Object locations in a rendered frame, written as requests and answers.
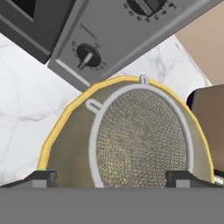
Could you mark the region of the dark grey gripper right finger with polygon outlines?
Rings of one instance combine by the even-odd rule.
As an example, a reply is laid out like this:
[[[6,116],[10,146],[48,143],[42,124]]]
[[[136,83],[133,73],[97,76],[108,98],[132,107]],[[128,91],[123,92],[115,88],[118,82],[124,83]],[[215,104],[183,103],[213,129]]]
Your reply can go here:
[[[223,185],[196,178],[189,171],[168,171],[165,177],[168,188],[223,188]]]

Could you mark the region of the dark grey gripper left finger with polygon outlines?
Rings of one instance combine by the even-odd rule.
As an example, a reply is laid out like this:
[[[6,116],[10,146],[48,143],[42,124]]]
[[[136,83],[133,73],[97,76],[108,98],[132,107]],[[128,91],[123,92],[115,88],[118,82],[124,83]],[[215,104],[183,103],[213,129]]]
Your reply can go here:
[[[24,179],[2,185],[2,188],[25,187],[25,188],[49,188],[55,187],[57,178],[56,171],[34,171]]]

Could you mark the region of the yellow bowl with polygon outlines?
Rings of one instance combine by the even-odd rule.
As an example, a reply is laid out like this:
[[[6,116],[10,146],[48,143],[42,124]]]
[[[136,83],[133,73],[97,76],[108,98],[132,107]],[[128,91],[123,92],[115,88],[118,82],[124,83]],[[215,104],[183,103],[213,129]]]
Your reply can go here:
[[[129,84],[137,84],[139,77],[118,76],[94,84],[70,103],[45,140],[38,161],[38,169],[56,171],[58,187],[95,187],[88,159],[89,137],[95,114],[86,108],[86,101],[95,99],[98,102],[105,102],[117,89]],[[153,87],[162,90],[177,103],[186,119],[193,146],[193,168],[189,172],[198,179],[214,184],[213,161],[197,118],[169,88],[149,78],[148,80]]]

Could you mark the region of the grey toaster oven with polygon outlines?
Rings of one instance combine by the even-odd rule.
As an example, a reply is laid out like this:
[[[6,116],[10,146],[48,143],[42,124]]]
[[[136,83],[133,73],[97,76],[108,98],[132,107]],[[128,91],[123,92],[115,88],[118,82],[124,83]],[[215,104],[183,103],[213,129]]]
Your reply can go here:
[[[0,0],[0,33],[86,90],[223,0]]]

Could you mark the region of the grey mesh tea strainer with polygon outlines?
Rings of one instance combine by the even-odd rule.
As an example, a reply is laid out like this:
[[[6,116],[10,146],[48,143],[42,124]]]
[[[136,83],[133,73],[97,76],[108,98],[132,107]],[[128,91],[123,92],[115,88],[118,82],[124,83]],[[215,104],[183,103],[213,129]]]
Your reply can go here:
[[[88,159],[97,188],[165,186],[168,171],[193,170],[193,140],[177,103],[141,75],[105,102],[86,101],[94,113]]]

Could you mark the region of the brown cabinet door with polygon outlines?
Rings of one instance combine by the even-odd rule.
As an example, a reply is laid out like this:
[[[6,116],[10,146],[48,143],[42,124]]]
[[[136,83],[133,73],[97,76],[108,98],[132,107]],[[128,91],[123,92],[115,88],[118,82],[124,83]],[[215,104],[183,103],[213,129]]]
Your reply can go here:
[[[214,174],[224,178],[224,84],[193,90],[186,104],[206,136]]]

